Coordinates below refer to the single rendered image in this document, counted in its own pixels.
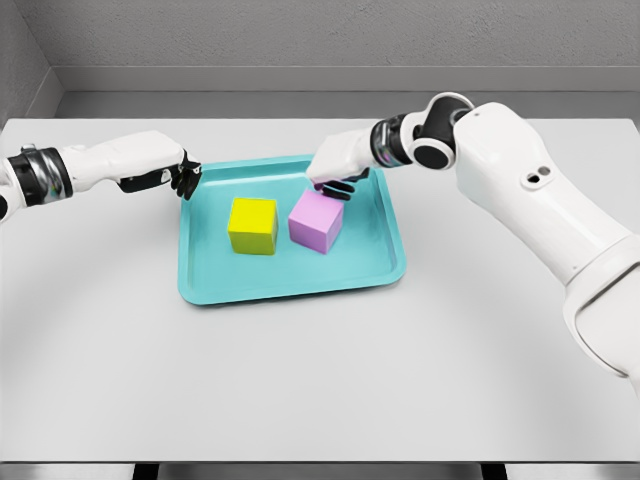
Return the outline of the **pink cube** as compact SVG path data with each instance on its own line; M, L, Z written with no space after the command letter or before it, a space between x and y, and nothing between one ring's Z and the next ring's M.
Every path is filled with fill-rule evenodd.
M343 213L339 200L305 190L288 216L290 239L327 254L342 228Z

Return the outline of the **yellow cube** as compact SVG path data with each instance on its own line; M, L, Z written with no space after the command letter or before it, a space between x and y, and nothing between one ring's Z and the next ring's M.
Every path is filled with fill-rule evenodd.
M227 232L235 253L274 255L278 228L275 200L241 197L233 200Z

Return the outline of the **teal plastic tray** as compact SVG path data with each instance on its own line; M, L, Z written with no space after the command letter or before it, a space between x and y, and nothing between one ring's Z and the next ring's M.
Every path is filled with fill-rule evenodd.
M181 204L177 287L194 305L215 305L388 285L406 256L384 173L357 183L343 227L327 254L291 241L287 217L311 184L308 155L205 164ZM236 198L275 201L279 231L273 255L233 251L227 226Z

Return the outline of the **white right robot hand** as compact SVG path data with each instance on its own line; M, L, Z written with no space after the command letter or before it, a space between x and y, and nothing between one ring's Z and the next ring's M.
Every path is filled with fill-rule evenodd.
M367 178L374 166L370 136L370 129L328 136L306 170L314 189L329 198L350 200L354 184Z

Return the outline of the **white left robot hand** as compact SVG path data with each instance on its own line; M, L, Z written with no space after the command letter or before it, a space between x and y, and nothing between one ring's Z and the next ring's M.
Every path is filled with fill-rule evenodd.
M202 165L190 158L176 141L158 131L122 136L86 151L87 187L111 180L124 193L134 193L167 182L178 197L188 201L202 176Z

